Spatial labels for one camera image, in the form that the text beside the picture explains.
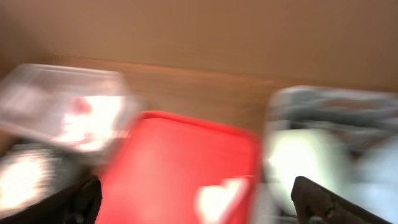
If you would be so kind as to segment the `red ketchup packet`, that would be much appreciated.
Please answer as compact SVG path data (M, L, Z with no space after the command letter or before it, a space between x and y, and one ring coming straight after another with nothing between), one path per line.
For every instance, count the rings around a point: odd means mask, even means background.
M75 98L70 106L70 112L76 115L90 114L92 106L86 98Z

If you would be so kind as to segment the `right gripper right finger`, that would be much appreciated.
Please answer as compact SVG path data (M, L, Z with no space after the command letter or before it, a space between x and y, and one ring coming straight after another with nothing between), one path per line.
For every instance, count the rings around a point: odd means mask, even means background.
M303 176L295 178L290 196L299 224L389 224Z

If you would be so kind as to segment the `green bowl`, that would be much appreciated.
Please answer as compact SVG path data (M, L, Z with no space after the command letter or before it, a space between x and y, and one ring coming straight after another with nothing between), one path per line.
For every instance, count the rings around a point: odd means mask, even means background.
M290 197L295 178L306 177L339 196L350 194L349 156L341 141L321 129L275 131L263 157L270 192L277 204L295 215Z

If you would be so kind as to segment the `cream plastic spoon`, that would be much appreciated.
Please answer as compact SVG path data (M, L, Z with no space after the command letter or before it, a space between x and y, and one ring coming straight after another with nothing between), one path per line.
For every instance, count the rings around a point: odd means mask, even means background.
M222 224L226 221L228 212L221 212L216 203L216 188L211 185L198 189L195 198L195 213L201 224Z

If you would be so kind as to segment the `light blue plate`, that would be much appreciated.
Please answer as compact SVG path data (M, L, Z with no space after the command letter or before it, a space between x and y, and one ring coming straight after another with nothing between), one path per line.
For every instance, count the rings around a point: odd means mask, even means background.
M391 223L397 223L397 141L363 154L357 162L353 201Z

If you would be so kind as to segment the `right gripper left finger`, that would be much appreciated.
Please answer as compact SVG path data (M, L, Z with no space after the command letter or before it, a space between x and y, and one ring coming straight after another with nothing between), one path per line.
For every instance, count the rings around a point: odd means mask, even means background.
M95 224L102 202L101 181L91 175L1 219L1 224Z

